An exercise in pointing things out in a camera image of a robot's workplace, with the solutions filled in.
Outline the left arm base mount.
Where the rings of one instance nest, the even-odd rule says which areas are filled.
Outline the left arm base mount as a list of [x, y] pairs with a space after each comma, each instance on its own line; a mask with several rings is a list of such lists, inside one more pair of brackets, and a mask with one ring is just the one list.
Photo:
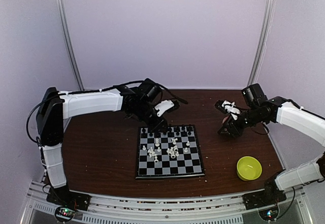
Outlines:
[[68, 201], [61, 200], [54, 190], [50, 189], [47, 193], [47, 202], [58, 205], [54, 210], [54, 217], [61, 223], [71, 221], [79, 210], [87, 211], [91, 196], [71, 192], [72, 198]]

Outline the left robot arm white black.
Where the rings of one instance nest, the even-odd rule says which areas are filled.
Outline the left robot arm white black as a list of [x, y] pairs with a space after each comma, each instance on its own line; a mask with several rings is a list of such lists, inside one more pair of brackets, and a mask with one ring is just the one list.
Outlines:
[[164, 114], [178, 109], [180, 103], [188, 102], [149, 78], [84, 91], [49, 87], [41, 102], [30, 111], [25, 130], [40, 149], [53, 197], [63, 206], [73, 201], [61, 148], [66, 131], [77, 119], [124, 112], [145, 123], [151, 133], [166, 132], [168, 122]]

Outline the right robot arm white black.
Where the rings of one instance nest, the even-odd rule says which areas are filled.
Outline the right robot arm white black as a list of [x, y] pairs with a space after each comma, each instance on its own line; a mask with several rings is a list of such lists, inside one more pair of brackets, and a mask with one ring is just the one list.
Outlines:
[[272, 204], [280, 191], [324, 181], [324, 117], [306, 110], [292, 99], [268, 98], [256, 83], [242, 89], [246, 108], [218, 100], [215, 108], [226, 115], [220, 135], [242, 136], [259, 123], [271, 127], [271, 141], [287, 167], [265, 183], [260, 199]]

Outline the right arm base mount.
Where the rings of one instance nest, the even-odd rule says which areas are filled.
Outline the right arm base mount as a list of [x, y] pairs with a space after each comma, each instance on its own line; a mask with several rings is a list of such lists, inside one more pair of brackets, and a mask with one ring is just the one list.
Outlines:
[[257, 209], [264, 221], [274, 221], [280, 212], [279, 203], [286, 200], [284, 191], [260, 190], [242, 196], [246, 210]]

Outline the black white chessboard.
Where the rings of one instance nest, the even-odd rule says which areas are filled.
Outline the black white chessboard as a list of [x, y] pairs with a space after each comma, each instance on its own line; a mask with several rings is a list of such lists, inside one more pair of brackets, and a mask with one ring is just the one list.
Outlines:
[[136, 179], [205, 176], [194, 125], [169, 126], [166, 133], [138, 129]]

